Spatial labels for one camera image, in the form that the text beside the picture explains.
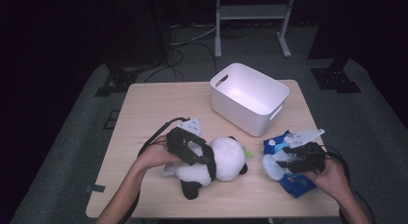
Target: white plastic bin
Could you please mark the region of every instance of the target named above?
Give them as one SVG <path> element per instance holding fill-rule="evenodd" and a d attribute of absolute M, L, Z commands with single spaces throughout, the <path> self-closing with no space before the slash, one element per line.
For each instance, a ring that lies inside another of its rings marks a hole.
<path fill-rule="evenodd" d="M 254 137 L 270 128 L 289 95 L 288 87 L 241 63 L 224 68 L 210 85 L 214 111 Z"/>

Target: panda ear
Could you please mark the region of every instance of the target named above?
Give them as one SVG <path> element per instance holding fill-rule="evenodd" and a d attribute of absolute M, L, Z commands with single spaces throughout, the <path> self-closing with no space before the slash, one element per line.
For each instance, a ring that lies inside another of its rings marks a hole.
<path fill-rule="evenodd" d="M 245 174 L 246 171 L 248 171 L 248 165 L 245 164 L 245 165 L 243 166 L 243 168 L 241 169 L 241 171 L 240 171 L 240 175 Z"/>

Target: bin handle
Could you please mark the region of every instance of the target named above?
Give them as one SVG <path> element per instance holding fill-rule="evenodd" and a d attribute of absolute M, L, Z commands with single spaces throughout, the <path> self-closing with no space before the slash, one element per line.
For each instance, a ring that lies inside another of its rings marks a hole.
<path fill-rule="evenodd" d="M 273 119 L 273 117 L 275 117 L 275 115 L 277 115 L 281 110 L 282 110 L 282 107 L 283 107 L 283 105 L 282 106 L 280 106 L 274 113 L 273 113 L 273 115 L 270 117 L 270 119 L 269 120 L 272 120 Z"/>
<path fill-rule="evenodd" d="M 219 81 L 216 82 L 216 87 L 224 83 L 228 79 L 228 75 L 225 75 L 223 78 L 219 79 Z"/>

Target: forearm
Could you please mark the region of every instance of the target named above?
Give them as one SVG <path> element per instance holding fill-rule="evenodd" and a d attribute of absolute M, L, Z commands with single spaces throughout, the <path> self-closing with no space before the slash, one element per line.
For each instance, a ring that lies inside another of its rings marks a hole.
<path fill-rule="evenodd" d="M 370 224 L 363 209 L 353 195 L 337 200 L 345 219 L 350 224 Z"/>
<path fill-rule="evenodd" d="M 99 215 L 96 223 L 117 223 L 128 212 L 140 192 L 141 181 L 148 167 L 142 167 L 134 162 L 122 184 Z"/>

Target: panda black leg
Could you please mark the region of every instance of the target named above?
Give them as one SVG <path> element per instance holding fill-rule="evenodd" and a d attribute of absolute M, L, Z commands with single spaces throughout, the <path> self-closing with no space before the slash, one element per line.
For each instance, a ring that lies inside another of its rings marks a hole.
<path fill-rule="evenodd" d="M 183 189 L 184 196 L 191 200 L 198 197 L 198 189 L 202 187 L 198 182 L 184 182 L 181 181 L 181 189 Z"/>
<path fill-rule="evenodd" d="M 240 175 L 245 174 L 246 171 L 248 171 L 248 165 L 245 164 L 245 165 L 243 166 L 243 168 L 241 169 L 241 171 L 240 171 Z"/>

